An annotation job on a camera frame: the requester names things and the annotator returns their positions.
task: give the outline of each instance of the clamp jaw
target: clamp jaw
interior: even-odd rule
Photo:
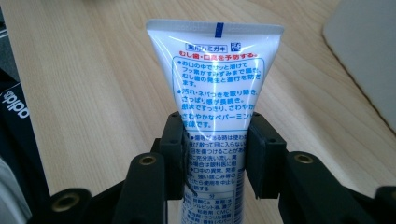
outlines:
[[[150,153],[136,156],[126,179],[91,197],[66,189],[28,223],[167,223],[167,200],[183,197],[188,152],[178,112],[168,117]],[[369,198],[342,186],[312,154],[288,152],[285,140],[254,113],[247,133],[246,171],[256,198],[279,198],[284,223],[395,223],[396,187]]]

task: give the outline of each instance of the toothpaste tube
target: toothpaste tube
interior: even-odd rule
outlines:
[[[248,125],[283,27],[150,20],[188,140],[181,223],[242,223]]]

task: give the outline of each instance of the wooden surface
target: wooden surface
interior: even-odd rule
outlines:
[[[337,0],[0,2],[52,194],[121,181],[177,110],[145,30],[151,18],[284,25],[256,111],[342,184],[369,196],[396,185],[395,135],[321,35]],[[276,200],[246,190],[245,223],[281,222]]]

